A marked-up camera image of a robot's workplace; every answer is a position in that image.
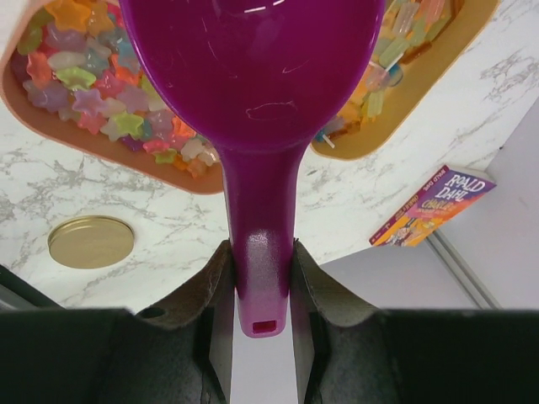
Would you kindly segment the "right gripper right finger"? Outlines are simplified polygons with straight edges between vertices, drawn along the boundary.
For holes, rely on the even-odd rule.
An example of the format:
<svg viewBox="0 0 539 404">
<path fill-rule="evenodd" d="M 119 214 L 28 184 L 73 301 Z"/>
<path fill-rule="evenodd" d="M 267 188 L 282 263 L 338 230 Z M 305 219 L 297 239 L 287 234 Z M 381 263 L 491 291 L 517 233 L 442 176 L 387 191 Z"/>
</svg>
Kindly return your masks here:
<svg viewBox="0 0 539 404">
<path fill-rule="evenodd" d="M 300 403 L 398 403 L 379 310 L 294 242 L 290 307 Z"/>
</svg>

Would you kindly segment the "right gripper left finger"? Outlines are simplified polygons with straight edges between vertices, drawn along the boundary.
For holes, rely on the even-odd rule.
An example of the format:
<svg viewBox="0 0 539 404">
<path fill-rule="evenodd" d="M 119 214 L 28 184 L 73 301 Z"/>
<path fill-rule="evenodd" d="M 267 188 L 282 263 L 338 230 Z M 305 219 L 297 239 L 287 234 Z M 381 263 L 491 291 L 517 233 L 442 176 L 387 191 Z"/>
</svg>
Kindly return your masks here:
<svg viewBox="0 0 539 404">
<path fill-rule="evenodd" d="M 224 241 L 192 278 L 119 323 L 101 402 L 228 403 L 233 323 L 232 254 Z"/>
</svg>

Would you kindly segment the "magenta plastic scoop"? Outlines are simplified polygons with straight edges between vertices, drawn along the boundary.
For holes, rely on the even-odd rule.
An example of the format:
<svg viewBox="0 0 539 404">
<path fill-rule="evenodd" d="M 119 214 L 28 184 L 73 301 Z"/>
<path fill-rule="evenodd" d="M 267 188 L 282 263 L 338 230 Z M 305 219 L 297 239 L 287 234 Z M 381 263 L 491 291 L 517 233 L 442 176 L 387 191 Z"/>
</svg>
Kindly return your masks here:
<svg viewBox="0 0 539 404">
<path fill-rule="evenodd" d="M 251 338 L 286 324 L 303 155 L 344 106 L 380 32 L 382 1 L 123 1 L 144 72 L 216 148 L 238 313 Z"/>
</svg>

